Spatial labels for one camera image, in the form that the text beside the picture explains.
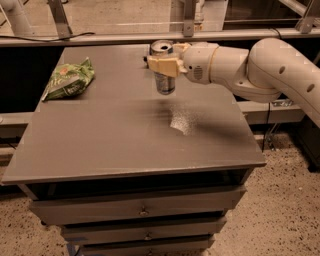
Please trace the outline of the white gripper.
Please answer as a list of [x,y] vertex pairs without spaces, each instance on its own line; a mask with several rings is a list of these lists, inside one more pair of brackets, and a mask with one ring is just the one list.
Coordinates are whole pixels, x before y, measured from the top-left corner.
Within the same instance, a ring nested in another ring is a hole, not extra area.
[[210,84],[210,65],[218,44],[199,42],[175,43],[173,53],[177,56],[148,56],[150,70],[172,78],[181,73],[194,83]]

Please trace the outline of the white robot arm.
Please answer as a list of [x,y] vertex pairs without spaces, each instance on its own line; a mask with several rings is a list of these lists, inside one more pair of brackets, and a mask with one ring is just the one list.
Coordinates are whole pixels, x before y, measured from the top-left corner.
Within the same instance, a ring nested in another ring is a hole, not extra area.
[[285,41],[265,38],[242,49],[159,40],[150,50],[148,67],[157,74],[170,78],[183,74],[193,83],[219,84],[260,103],[284,94],[320,125],[320,70]]

